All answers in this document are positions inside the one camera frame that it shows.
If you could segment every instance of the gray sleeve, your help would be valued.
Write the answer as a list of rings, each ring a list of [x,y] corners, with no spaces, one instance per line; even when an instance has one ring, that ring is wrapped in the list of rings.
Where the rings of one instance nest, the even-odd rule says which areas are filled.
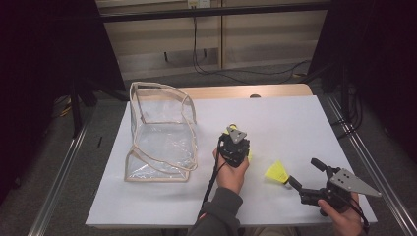
[[[206,235],[237,235],[240,226],[236,218],[237,211],[243,200],[233,191],[218,188],[211,202],[203,205],[203,214],[189,232],[189,236]]]

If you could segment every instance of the metal frame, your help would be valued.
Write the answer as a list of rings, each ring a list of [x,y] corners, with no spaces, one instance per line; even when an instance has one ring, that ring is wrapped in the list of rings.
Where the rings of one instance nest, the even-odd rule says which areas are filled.
[[[28,236],[41,236],[45,233],[46,228],[49,224],[49,220],[51,219],[52,213],[58,204],[59,196],[61,195],[71,166],[74,162],[74,159],[77,156],[81,144],[83,143],[84,136],[87,132],[87,127],[91,122],[94,111],[95,107],[88,109],[85,118],[86,122],[84,123],[84,126],[81,128],[79,134],[75,138],[73,138],[70,148],[68,149],[68,152],[65,155],[65,158],[62,162],[61,168],[59,169],[55,181],[53,182],[52,187],[49,190],[46,200],[43,202],[42,208],[40,209],[33,225],[30,228]]]
[[[349,1],[342,3],[317,2],[317,3],[297,3],[297,4],[278,4],[264,6],[245,6],[245,7],[220,7],[220,8],[201,8],[201,9],[181,9],[158,12],[143,12],[129,14],[102,14],[100,17],[78,16],[71,18],[59,18],[54,22],[57,24],[70,24],[75,21],[87,22],[132,22],[146,20],[162,20],[176,18],[195,18],[195,17],[214,17],[232,16],[263,13],[284,13],[284,12],[307,12],[321,11],[332,8],[344,7],[347,5],[361,4],[359,1]]]
[[[330,96],[328,97],[328,103],[330,104],[337,119],[343,120],[344,116],[341,112],[341,105],[338,103],[337,99],[334,96]],[[386,201],[387,206],[391,210],[392,215],[395,217],[399,226],[402,228],[404,234],[410,236],[417,235],[417,227],[414,223],[414,219],[409,214],[404,203],[387,181],[380,167],[378,167],[377,162],[375,162],[374,158],[365,147],[358,133],[356,133],[356,131],[350,132],[353,130],[352,124],[343,122],[341,125],[344,132],[350,133],[347,135],[350,143],[356,149],[363,164],[374,180],[374,183],[383,194],[383,198]]]

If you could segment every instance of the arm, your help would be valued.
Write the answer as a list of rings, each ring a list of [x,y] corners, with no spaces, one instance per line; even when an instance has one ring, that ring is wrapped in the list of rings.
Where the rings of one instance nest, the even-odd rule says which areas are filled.
[[[351,203],[358,207],[359,196],[356,193],[352,193]],[[362,235],[362,223],[361,217],[352,208],[348,208],[345,212],[339,213],[333,207],[331,207],[325,200],[318,201],[322,210],[333,221],[334,235],[336,236],[357,236]]]
[[[237,211],[243,201],[239,197],[244,182],[244,175],[249,167],[248,158],[243,163],[233,168],[227,164],[223,165],[224,159],[219,157],[217,168],[219,169],[216,181],[218,189],[211,202],[204,203],[202,216],[197,220],[189,232],[194,235],[237,235],[240,225],[236,219]]]

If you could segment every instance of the hand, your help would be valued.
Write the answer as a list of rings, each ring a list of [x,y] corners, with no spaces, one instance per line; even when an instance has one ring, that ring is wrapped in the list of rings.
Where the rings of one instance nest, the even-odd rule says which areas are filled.
[[[215,159],[215,155],[217,153],[217,148],[212,152],[212,156]],[[219,154],[218,157],[218,164],[217,169],[220,168],[220,166],[223,166],[224,162],[226,162]],[[245,172],[249,167],[249,160],[248,157],[245,157],[243,162],[239,165],[239,167],[234,168],[228,165],[227,163],[224,164],[223,167],[218,171],[217,175],[217,185],[218,187],[229,189],[236,194],[240,193],[240,190],[242,189],[243,182],[245,179]]]
[[[359,196],[356,193],[352,193],[352,199],[359,203]],[[354,201],[350,201],[354,206],[358,205]],[[322,210],[333,221],[334,235],[337,236],[353,236],[360,235],[362,232],[361,216],[355,212],[351,207],[343,213],[337,212],[331,207],[325,200],[318,201]]]

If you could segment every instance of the white table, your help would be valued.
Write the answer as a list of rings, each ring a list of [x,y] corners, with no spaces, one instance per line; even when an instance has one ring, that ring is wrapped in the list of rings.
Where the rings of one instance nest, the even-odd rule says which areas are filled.
[[[230,123],[248,133],[253,159],[241,191],[237,217],[244,226],[311,225],[330,222],[317,206],[300,203],[296,190],[265,178],[280,160],[304,188],[320,189],[326,174],[312,157],[352,171],[315,96],[195,99],[199,167],[185,183],[124,182],[124,161],[131,146],[127,106],[86,224],[98,228],[189,227],[194,224],[209,184],[212,150]],[[361,207],[377,219],[364,196]]]

